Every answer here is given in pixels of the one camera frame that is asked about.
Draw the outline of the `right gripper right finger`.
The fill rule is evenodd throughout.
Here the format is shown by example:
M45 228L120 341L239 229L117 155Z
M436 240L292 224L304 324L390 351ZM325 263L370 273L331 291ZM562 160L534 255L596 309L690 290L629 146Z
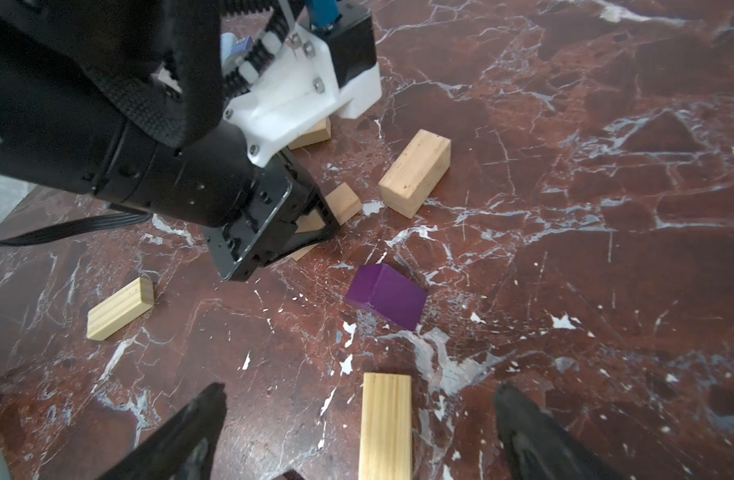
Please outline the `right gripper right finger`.
M495 392L498 438L514 479L620 479L510 383Z

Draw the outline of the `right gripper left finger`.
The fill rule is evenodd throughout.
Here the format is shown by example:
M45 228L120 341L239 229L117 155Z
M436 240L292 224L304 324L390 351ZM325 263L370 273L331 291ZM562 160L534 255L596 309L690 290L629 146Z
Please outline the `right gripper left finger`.
M225 385L213 382L100 478L210 478L226 414Z

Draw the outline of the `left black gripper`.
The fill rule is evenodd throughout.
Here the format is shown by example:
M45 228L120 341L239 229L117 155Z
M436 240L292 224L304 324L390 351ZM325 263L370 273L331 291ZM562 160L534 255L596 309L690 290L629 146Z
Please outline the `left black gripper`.
M297 221L321 206L328 225L298 233ZM287 147L260 169L238 216L219 226L201 229L220 278L246 281L296 251L336 236L340 225L308 170Z

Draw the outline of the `wood block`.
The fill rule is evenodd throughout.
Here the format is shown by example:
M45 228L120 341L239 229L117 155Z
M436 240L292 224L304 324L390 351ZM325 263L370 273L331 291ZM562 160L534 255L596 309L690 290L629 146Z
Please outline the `wood block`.
M379 182L383 203L412 218L447 172L450 139L420 129Z
M88 312L86 337L104 341L155 305L153 282L139 277Z
M325 198L329 211L339 225L343 225L362 209L362 202L355 191L347 184L341 183ZM298 233L311 233L328 225L329 217L321 206L315 207L311 213L297 221Z
M331 122L325 118L288 145L290 150L308 147L331 139Z
M408 375L364 374L359 480L412 478L411 394Z

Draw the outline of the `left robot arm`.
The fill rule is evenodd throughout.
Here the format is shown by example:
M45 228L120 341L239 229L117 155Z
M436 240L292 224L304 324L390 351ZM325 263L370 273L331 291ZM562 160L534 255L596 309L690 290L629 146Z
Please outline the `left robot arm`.
M226 280L333 238L332 210L287 147L226 121L266 73L301 1L0 1L0 175L110 213L0 240L26 247L135 225L199 225Z

